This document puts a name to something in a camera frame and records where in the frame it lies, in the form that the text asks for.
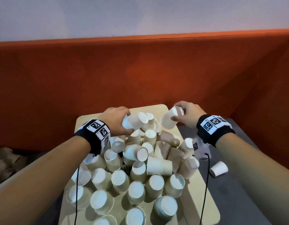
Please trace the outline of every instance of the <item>person's left arm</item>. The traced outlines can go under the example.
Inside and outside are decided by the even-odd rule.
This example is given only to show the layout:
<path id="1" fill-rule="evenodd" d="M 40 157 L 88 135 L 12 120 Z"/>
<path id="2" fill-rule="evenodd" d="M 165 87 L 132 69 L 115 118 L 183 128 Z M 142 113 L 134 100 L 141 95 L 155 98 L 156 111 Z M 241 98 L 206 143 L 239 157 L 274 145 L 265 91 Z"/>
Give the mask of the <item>person's left arm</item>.
<path id="1" fill-rule="evenodd" d="M 122 126 L 126 107 L 108 108 L 98 120 L 112 136 L 130 135 Z M 0 224 L 34 224 L 63 191 L 77 167 L 90 153 L 86 139 L 74 136 L 0 185 Z"/>

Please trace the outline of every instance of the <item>wall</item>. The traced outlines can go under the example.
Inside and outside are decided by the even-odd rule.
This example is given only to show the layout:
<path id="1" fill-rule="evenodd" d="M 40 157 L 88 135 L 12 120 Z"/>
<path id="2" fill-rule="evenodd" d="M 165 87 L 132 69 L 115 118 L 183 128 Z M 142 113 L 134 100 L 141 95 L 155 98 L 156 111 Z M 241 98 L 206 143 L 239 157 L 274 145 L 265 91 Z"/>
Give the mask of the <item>wall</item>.
<path id="1" fill-rule="evenodd" d="M 186 100 L 229 117 L 258 79 L 244 71 L 287 41 L 289 30 L 0 43 L 0 145 L 50 150 L 111 106 Z"/>
<path id="2" fill-rule="evenodd" d="M 231 118 L 267 155 L 289 169 L 289 41 L 244 74 L 258 80 Z"/>
<path id="3" fill-rule="evenodd" d="M 0 41 L 289 28 L 289 0 L 0 0 Z"/>

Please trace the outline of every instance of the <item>floor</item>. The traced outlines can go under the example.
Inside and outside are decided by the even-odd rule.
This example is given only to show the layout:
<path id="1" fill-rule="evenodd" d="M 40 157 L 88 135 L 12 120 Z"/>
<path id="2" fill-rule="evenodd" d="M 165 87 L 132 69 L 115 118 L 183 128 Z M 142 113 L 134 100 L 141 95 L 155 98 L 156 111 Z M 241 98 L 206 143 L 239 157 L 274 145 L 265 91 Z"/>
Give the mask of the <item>floor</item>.
<path id="1" fill-rule="evenodd" d="M 239 137 L 256 147 L 256 145 L 232 119 L 228 118 L 227 120 L 229 123 L 231 123 L 233 129 Z M 188 128 L 187 126 L 178 126 L 178 129 L 184 139 L 187 137 L 194 138 L 197 136 L 196 131 Z M 211 167 L 221 160 L 221 155 L 213 146 L 210 146 L 210 152 Z M 41 157 L 43 154 L 44 153 L 34 155 L 29 158 L 29 161 L 32 162 Z M 208 161 L 200 160 L 199 171 L 202 174 L 204 181 L 206 181 L 207 170 Z M 271 223 L 249 198 L 240 183 L 232 174 L 226 173 L 216 178 L 209 176 L 208 189 L 221 215 L 221 220 L 218 223 L 219 225 L 271 225 Z M 48 211 L 38 220 L 36 225 L 58 225 L 61 202 L 62 194 L 48 209 Z"/>

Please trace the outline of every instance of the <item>table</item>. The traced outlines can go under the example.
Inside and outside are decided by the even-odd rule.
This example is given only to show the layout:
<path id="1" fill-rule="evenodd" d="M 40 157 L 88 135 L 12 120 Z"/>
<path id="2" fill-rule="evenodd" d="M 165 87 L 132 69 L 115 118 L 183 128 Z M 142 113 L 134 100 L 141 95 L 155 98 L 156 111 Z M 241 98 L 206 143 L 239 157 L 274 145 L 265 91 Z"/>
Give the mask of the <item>table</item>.
<path id="1" fill-rule="evenodd" d="M 143 111 L 145 113 L 152 113 L 158 120 L 161 119 L 161 117 L 168 111 L 167 106 L 164 104 L 159 105 L 153 105 L 153 106 L 145 106 L 145 107 L 138 107 L 138 108 L 132 108 L 130 109 L 131 113 L 137 113 L 139 111 Z M 96 119 L 99 116 L 99 114 L 91 114 L 91 115 L 83 115 L 77 118 L 76 126 L 75 126 L 75 132 L 78 130 L 78 128 L 83 125 L 87 120 L 89 119 Z M 182 139 L 182 136 L 178 130 L 178 128 L 175 126 L 171 130 L 166 130 L 162 127 L 163 130 L 171 132 L 172 134 L 175 134 L 177 136 L 180 136 Z M 73 182 L 71 180 L 69 181 L 68 185 L 66 186 L 65 190 L 67 190 L 70 186 L 73 185 Z M 94 186 L 92 183 L 87 184 L 88 187 L 91 187 L 93 189 Z M 169 221 L 167 224 L 169 225 L 196 225 L 200 222 L 200 217 L 202 213 L 202 207 L 203 207 L 203 201 L 204 201 L 204 193 L 205 193 L 205 182 L 199 172 L 197 170 L 194 174 L 194 176 L 190 180 L 186 180 L 185 188 L 183 190 L 182 195 L 177 199 L 178 203 L 178 211 L 176 215 L 173 217 L 171 221 Z M 125 211 L 119 211 L 117 212 L 117 208 L 120 208 L 121 206 L 124 207 L 125 210 L 128 210 L 125 206 L 125 196 L 121 194 L 121 202 L 117 200 L 117 197 L 115 198 L 115 204 L 113 209 L 111 210 L 110 214 L 116 217 L 118 220 L 118 225 L 124 225 L 124 221 L 121 220 L 125 214 Z M 66 191 L 64 191 L 63 199 L 62 199 L 62 206 L 61 206 L 61 212 L 59 217 L 59 225 L 73 225 L 75 220 L 75 208 L 72 207 L 70 204 L 67 203 L 66 199 Z M 144 202 L 140 205 L 140 207 L 152 207 L 153 202 Z M 150 215 L 147 216 L 146 225 L 159 225 L 159 224 L 165 224 L 164 221 L 160 220 L 155 212 L 154 209 L 151 211 Z M 77 216 L 77 225 L 78 224 L 92 224 L 92 222 L 98 218 L 98 215 L 94 213 L 92 208 L 89 206 L 85 210 L 79 211 Z M 202 224 L 203 225 L 212 225 L 217 224 L 220 220 L 220 214 L 218 211 L 217 206 L 215 205 L 215 202 L 209 192 L 207 190 L 206 194 L 206 202 L 205 202 L 205 208 L 203 213 L 203 219 Z"/>

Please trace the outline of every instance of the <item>person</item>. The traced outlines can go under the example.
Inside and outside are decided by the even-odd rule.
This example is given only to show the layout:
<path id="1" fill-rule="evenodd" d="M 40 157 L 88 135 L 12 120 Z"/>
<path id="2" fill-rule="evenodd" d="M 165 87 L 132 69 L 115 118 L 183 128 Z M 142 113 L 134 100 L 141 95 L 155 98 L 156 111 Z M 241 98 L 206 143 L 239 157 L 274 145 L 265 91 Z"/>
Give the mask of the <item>person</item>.
<path id="1" fill-rule="evenodd" d="M 185 114 L 172 120 L 191 128 L 206 114 L 197 104 L 181 101 L 175 105 Z M 134 130 L 122 126 L 125 115 L 130 115 L 126 107 L 112 107 L 98 120 L 109 127 L 111 136 L 130 135 Z M 289 170 L 231 132 L 221 136 L 215 146 L 268 220 L 289 224 Z M 74 136 L 3 182 L 0 224 L 34 224 L 57 199 L 90 150 L 85 138 Z"/>

